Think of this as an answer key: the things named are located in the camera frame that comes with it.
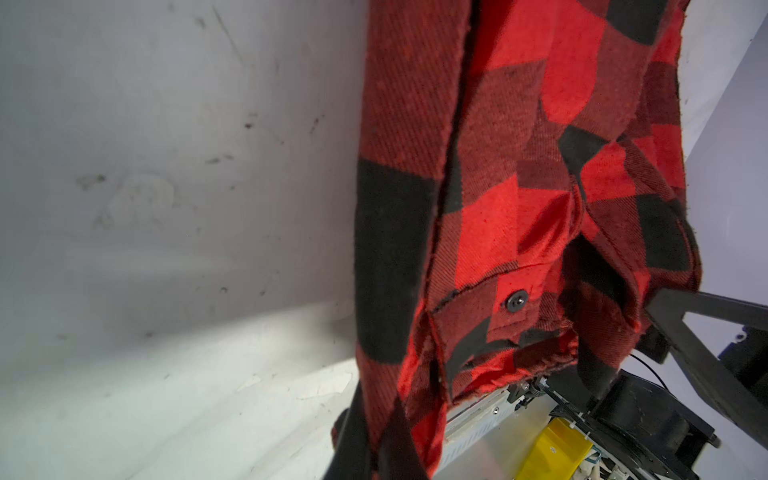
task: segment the white wall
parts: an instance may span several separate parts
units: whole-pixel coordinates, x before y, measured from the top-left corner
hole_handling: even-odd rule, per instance
[[[768,5],[696,9],[706,122]],[[365,30],[364,0],[0,0],[0,478],[322,475]]]

